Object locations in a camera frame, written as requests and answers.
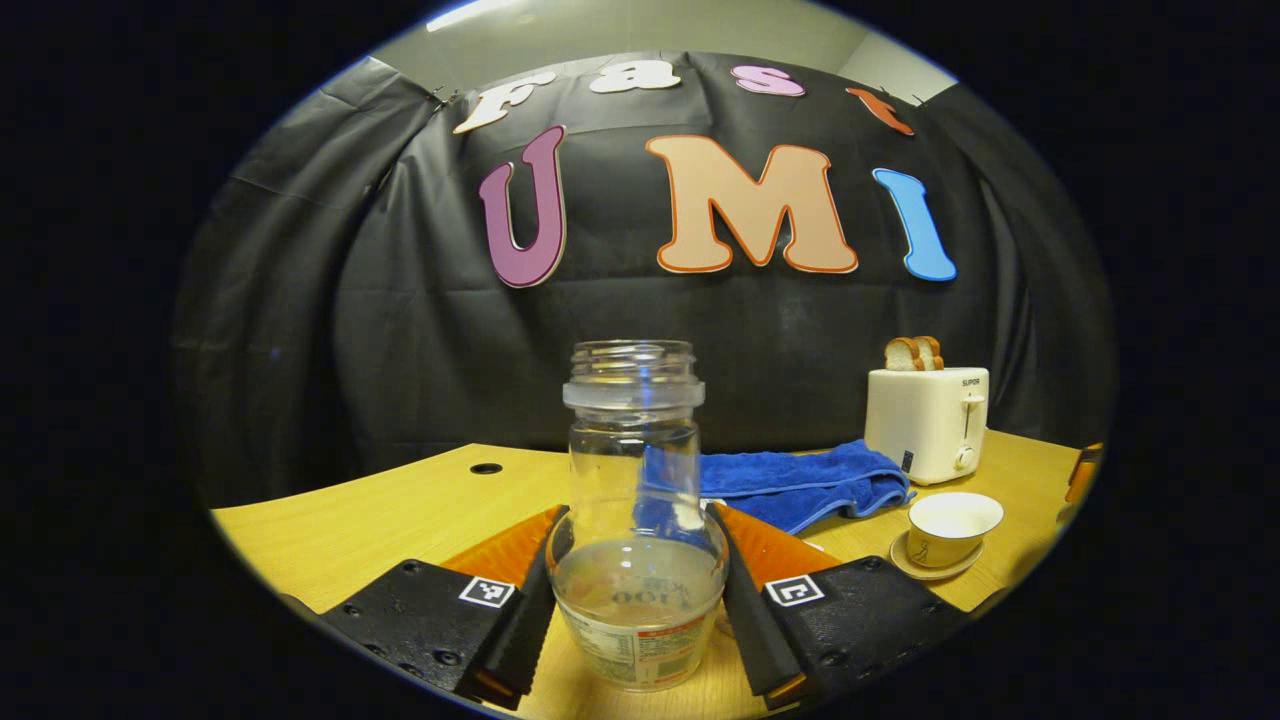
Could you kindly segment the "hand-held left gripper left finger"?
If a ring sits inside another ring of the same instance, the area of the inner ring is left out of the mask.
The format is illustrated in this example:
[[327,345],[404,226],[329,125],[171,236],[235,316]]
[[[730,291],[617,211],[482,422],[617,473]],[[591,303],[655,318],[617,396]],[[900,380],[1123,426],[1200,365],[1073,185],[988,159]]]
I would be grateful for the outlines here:
[[444,562],[404,559],[320,619],[438,691],[516,710],[556,607],[545,551],[566,511],[538,512]]

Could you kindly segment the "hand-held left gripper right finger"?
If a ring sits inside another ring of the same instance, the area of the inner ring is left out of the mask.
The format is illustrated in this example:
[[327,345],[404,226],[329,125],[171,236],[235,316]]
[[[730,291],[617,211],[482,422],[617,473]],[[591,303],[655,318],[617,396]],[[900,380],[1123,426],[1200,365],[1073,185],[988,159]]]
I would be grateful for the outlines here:
[[922,656],[969,623],[879,556],[841,561],[727,505],[724,606],[753,694],[824,705]]

